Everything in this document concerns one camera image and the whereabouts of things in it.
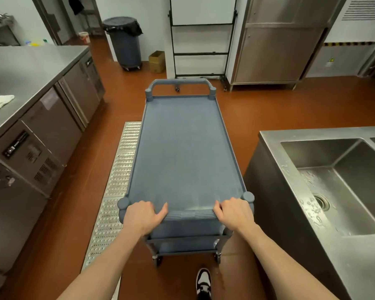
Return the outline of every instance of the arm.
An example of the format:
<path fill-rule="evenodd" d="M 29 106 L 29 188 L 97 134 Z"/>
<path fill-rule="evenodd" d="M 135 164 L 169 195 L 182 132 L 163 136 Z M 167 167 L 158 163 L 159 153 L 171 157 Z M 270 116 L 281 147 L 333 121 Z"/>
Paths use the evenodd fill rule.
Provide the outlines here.
<path fill-rule="evenodd" d="M 265 235 L 254 222 L 247 201 L 235 198 L 221 204 L 216 201 L 214 212 L 225 226 L 237 231 L 250 244 L 279 300 L 337 300 L 313 275 Z"/>
<path fill-rule="evenodd" d="M 130 205 L 126 210 L 124 227 L 115 240 L 76 277 L 58 300 L 111 299 L 136 243 L 159 225 L 167 212 L 167 203 L 157 215 L 150 202 L 140 201 Z"/>

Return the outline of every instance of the hand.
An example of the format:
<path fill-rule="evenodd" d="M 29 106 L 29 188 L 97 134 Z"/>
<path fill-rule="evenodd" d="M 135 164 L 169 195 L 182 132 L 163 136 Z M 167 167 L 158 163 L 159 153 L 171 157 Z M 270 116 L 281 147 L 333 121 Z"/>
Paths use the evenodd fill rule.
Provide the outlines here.
<path fill-rule="evenodd" d="M 213 210 L 219 221 L 230 230 L 242 233 L 245 228 L 255 224 L 253 212 L 245 200 L 230 198 L 222 203 L 215 201 Z"/>
<path fill-rule="evenodd" d="M 140 237 L 151 233 L 168 213 L 168 203 L 165 203 L 158 214 L 154 212 L 151 202 L 136 202 L 126 209 L 124 217 L 124 229 L 136 231 Z"/>

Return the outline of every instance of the cardboard box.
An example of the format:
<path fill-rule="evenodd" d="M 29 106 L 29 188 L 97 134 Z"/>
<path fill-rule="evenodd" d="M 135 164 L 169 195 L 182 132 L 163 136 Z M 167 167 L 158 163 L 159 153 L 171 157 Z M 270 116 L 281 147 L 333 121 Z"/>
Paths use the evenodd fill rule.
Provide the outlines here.
<path fill-rule="evenodd" d="M 149 55 L 150 71 L 154 73 L 161 73 L 165 68 L 165 53 L 163 51 L 156 50 L 154 53 Z"/>

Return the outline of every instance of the caster wheel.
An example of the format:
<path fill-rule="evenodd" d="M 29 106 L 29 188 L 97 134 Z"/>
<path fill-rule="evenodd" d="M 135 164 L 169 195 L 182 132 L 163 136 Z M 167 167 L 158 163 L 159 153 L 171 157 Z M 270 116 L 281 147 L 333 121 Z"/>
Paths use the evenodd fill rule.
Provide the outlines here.
<path fill-rule="evenodd" d="M 162 262 L 162 256 L 157 257 L 157 258 L 153 258 L 153 263 L 154 263 L 155 267 L 159 267 L 161 262 Z"/>
<path fill-rule="evenodd" d="M 221 254 L 214 254 L 214 258 L 218 264 L 221 264 Z"/>

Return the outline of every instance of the cart handle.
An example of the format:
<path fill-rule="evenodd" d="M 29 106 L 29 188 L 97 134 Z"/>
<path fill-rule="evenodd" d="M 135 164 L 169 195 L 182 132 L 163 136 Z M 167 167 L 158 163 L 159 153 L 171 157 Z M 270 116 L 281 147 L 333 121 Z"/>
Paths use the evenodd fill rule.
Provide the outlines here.
<path fill-rule="evenodd" d="M 181 85 L 181 84 L 206 84 L 210 89 L 210 94 L 208 98 L 210 100 L 215 100 L 216 88 L 207 79 L 156 79 L 149 87 L 145 90 L 146 100 L 148 102 L 153 100 L 153 88 L 156 85 Z"/>
<path fill-rule="evenodd" d="M 254 213 L 254 195 L 249 192 L 245 191 L 241 199 L 246 200 L 249 203 L 251 211 Z M 124 217 L 126 214 L 126 209 L 128 206 L 131 205 L 131 202 L 127 197 L 121 198 L 117 206 L 120 209 L 120 222 L 124 222 Z M 163 222 L 168 221 L 181 221 L 181 220 L 205 220 L 205 219 L 216 219 L 217 216 L 215 215 L 212 208 L 202 209 L 202 210 L 184 210 L 184 211 L 171 211 L 165 216 Z"/>

